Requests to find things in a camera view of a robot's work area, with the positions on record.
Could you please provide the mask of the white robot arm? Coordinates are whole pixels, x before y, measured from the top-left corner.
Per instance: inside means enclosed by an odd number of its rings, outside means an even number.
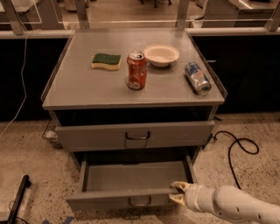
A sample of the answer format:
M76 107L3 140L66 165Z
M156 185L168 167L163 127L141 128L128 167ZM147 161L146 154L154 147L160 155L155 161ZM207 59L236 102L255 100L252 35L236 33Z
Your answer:
M196 213L209 213L234 224L280 224L280 206L270 204L230 186L209 188L200 184L175 181L172 188L180 193L170 194L174 202Z

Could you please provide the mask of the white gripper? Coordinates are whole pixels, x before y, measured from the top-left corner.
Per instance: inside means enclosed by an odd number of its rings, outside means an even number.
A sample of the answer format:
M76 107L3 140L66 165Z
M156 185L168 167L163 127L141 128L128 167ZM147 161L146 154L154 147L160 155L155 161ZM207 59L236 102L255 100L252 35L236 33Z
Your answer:
M212 213L214 211L214 189L199 184L190 184L185 181L171 183L172 188L185 193L170 194L169 198L177 204L186 205L194 212Z

